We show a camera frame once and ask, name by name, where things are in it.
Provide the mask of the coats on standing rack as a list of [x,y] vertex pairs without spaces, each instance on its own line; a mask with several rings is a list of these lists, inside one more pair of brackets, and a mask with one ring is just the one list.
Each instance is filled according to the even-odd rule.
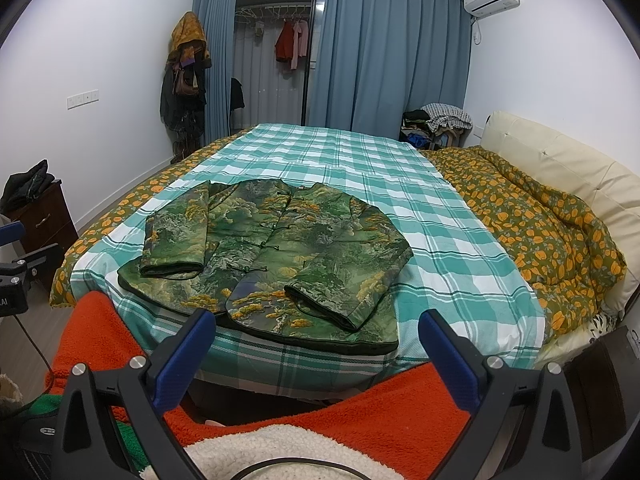
[[171,165],[201,147],[205,130],[205,71],[210,66],[204,28],[196,14],[188,11],[171,32],[160,90],[160,120],[174,153]]

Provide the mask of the blue curtain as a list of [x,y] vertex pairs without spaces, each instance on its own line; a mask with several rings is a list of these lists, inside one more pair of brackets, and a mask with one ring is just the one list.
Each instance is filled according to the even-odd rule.
[[235,3],[236,0],[193,0],[192,3],[192,10],[203,26],[212,60],[212,66],[205,74],[206,144],[230,133]]
[[462,106],[470,59],[463,0],[326,0],[308,125],[394,138],[409,110]]

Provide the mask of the black garment on chair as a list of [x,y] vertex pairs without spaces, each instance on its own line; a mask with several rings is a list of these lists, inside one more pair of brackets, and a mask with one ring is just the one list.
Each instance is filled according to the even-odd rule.
[[231,93],[230,93],[230,110],[234,112],[240,108],[245,107],[244,93],[242,84],[236,79],[231,79]]

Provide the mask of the blue curtain left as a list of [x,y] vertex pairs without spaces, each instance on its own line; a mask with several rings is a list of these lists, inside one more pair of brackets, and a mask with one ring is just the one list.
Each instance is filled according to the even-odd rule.
[[205,74],[206,144],[230,133],[235,3],[236,0],[193,0],[192,3],[192,10],[203,26],[212,60],[212,66]]

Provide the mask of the blue curtain right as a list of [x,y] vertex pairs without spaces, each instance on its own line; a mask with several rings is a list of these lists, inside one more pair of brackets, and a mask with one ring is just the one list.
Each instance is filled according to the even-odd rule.
[[470,59],[463,0],[326,0],[308,125],[394,138],[409,110],[462,106]]

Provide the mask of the green landscape print jacket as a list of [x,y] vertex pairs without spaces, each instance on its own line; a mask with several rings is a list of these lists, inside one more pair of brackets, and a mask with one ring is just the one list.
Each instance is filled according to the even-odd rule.
[[273,338],[392,344],[390,286],[411,256],[382,211],[325,184],[204,182],[146,218],[142,253],[118,281]]

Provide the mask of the red hanging garment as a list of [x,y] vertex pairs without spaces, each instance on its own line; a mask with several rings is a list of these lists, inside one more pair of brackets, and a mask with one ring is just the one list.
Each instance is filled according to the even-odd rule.
[[287,63],[292,61],[294,42],[294,27],[290,22],[284,22],[280,36],[274,45],[274,54],[278,62]]

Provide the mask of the white fleece fabric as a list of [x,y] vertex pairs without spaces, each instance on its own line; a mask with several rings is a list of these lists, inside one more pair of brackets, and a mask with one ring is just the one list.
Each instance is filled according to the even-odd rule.
[[397,471],[318,432],[271,425],[185,449],[207,479],[399,479]]

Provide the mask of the clothes pile on chair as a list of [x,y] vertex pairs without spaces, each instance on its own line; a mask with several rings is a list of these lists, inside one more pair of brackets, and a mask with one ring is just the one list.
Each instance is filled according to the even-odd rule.
[[402,114],[399,140],[418,150],[458,148],[473,130],[471,116],[462,108],[430,103]]

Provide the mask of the dark wooden nightstand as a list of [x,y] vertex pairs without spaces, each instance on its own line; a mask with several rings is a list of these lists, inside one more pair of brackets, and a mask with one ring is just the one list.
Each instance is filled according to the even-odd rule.
[[62,189],[62,181],[54,180],[43,194],[24,207],[6,215],[13,221],[21,221],[25,234],[20,239],[24,252],[33,252],[51,244],[58,244],[61,255],[58,264],[44,271],[42,286],[50,290],[56,269],[62,264],[68,248],[78,240],[78,234],[68,211]]

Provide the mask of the orange floral green quilt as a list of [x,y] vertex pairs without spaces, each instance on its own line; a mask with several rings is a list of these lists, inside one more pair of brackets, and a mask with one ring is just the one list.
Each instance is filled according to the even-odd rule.
[[439,301],[473,330],[513,324],[516,311],[491,311],[464,280],[512,260],[536,294],[545,340],[599,315],[605,296],[631,274],[630,253],[602,214],[579,197],[544,185],[504,157],[480,148],[418,150],[343,130],[260,125],[217,140],[153,174],[85,229],[56,270],[49,302],[71,308],[84,292],[80,260],[134,252],[143,211],[198,180],[277,177],[321,182],[375,204],[418,239],[405,280],[411,298]]

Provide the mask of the white wall switch panel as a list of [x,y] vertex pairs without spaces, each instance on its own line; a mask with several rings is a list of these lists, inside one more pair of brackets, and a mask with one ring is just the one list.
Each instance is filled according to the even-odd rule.
[[100,92],[98,89],[74,94],[66,99],[66,110],[73,110],[76,107],[98,102],[99,98]]

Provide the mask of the orange fleece blanket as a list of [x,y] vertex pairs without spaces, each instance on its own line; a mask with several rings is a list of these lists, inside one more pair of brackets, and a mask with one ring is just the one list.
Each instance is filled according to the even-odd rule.
[[[50,393],[61,394],[74,364],[84,362],[92,370],[117,370],[141,353],[111,299],[102,292],[89,292],[73,308],[44,385]],[[213,427],[194,422],[182,408],[165,414],[183,446],[270,425],[292,425],[363,452],[406,479],[428,478],[468,419],[431,364],[413,367],[327,408],[263,422]]]

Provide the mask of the pink hanging garment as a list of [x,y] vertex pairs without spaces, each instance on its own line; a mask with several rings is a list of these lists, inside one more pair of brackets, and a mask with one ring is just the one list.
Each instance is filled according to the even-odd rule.
[[290,63],[291,70],[297,70],[298,61],[307,55],[309,26],[305,20],[299,20],[293,25],[293,54]]

